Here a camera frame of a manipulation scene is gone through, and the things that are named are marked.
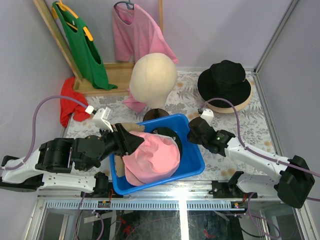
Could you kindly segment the blue plastic bin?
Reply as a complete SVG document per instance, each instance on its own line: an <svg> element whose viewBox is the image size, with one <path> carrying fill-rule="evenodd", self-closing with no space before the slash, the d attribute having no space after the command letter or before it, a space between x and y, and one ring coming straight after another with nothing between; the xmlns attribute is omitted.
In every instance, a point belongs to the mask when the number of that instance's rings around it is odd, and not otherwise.
<svg viewBox="0 0 320 240"><path fill-rule="evenodd" d="M189 120L173 114L140 122L144 130L131 130L144 142L131 155L109 156L114 191L119 195L201 174L205 162L196 144L188 142Z"/></svg>

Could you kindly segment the pink bucket hat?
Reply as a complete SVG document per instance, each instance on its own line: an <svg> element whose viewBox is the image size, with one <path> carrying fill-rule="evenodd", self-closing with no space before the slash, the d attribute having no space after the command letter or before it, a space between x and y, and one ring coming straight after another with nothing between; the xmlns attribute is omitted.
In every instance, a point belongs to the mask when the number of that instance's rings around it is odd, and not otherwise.
<svg viewBox="0 0 320 240"><path fill-rule="evenodd" d="M144 142L131 155L122 157L125 178L133 186L151 184L171 177L180 165L180 152L171 137L131 131Z"/></svg>

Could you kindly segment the black bucket hat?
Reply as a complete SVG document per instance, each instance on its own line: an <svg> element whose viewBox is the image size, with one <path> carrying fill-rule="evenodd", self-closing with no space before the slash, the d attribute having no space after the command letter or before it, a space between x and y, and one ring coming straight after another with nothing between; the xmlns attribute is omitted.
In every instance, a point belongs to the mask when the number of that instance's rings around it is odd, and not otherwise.
<svg viewBox="0 0 320 240"><path fill-rule="evenodd" d="M222 109L230 105L220 98L238 106L247 101L252 92L243 66L230 60L214 63L203 71L198 77L197 89L203 100L215 98L209 104Z"/></svg>

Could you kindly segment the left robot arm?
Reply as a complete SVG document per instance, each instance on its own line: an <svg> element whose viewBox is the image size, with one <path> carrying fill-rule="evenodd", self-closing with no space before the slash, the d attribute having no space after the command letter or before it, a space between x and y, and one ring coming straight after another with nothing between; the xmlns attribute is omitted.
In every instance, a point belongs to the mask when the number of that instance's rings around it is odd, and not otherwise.
<svg viewBox="0 0 320 240"><path fill-rule="evenodd" d="M143 142L142 137L128 132L120 123L115 125L115 131L101 130L100 135L55 138L43 143L30 156L6 155L1 164L0 187L22 193L66 189L102 198L110 190L108 176L103 172L75 175L72 170L87 172L99 168L109 155L131 155Z"/></svg>

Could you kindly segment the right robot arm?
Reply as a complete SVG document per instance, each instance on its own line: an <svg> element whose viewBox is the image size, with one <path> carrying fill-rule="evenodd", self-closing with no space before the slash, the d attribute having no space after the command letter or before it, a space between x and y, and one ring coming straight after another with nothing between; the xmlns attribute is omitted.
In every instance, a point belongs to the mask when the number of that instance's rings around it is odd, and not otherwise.
<svg viewBox="0 0 320 240"><path fill-rule="evenodd" d="M245 145L240 138L226 130L214 130L201 117L189 124L187 139L202 145L212 154L241 161L262 172L261 175L236 171L226 186L222 187L225 197L240 198L245 194L278 197L288 206L302 208L315 179L306 161L295 155L287 158Z"/></svg>

